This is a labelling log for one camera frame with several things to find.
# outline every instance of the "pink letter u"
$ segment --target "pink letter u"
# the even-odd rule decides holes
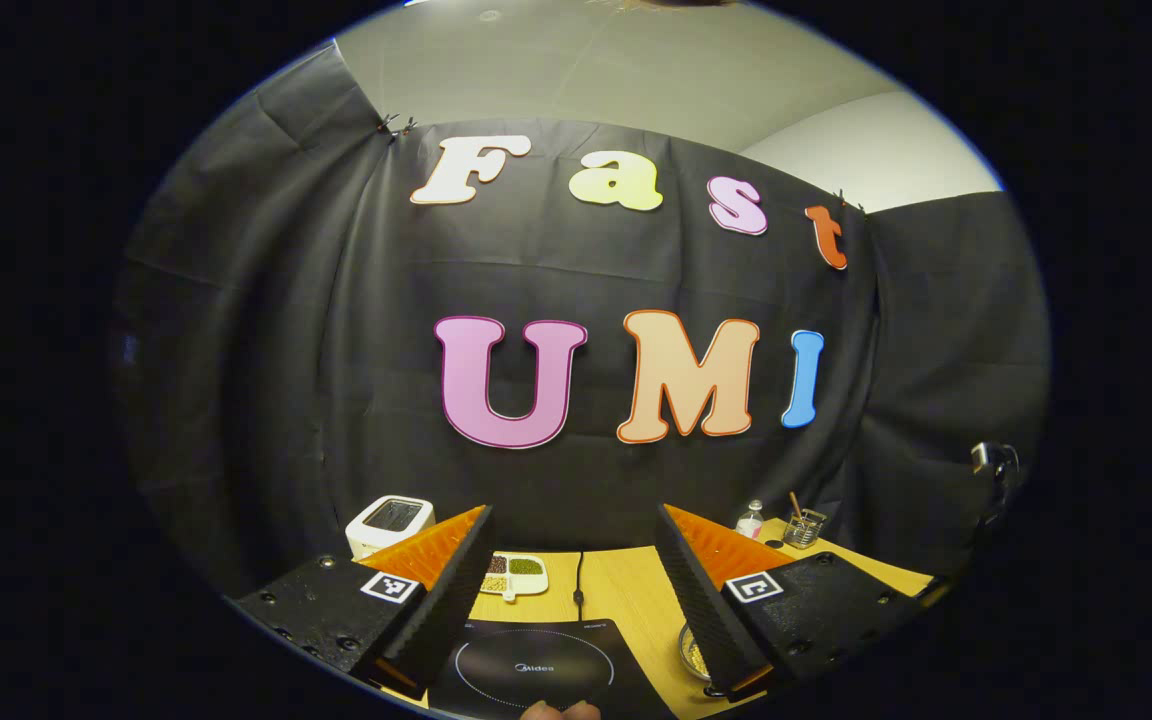
[[[488,402],[492,347],[505,340],[505,326],[492,318],[453,316],[434,325],[444,343],[444,414],[462,435],[479,445],[524,450],[558,435],[567,422],[573,353],[589,332],[576,323],[538,320],[522,328],[536,348],[536,401],[522,418],[495,414]]]

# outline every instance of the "black cable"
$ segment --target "black cable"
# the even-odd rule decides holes
[[[582,609],[582,605],[585,605],[585,593],[579,591],[579,567],[585,563],[585,551],[579,553],[579,560],[576,561],[576,592],[573,592],[573,602],[576,602],[576,620],[585,619],[585,611]]]

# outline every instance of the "pen holder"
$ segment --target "pen holder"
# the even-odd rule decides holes
[[[804,510],[801,518],[797,515],[790,515],[788,523],[785,525],[785,541],[799,550],[812,547],[812,543],[817,541],[817,538],[820,536],[820,528],[824,528],[824,521],[828,518],[828,515],[823,515],[816,510]]]

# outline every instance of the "finger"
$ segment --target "finger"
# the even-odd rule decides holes
[[[588,702],[577,702],[563,712],[563,720],[602,720],[602,712]]]
[[[518,720],[562,720],[562,715],[556,710],[545,705],[544,700],[538,700],[531,707],[522,712]]]

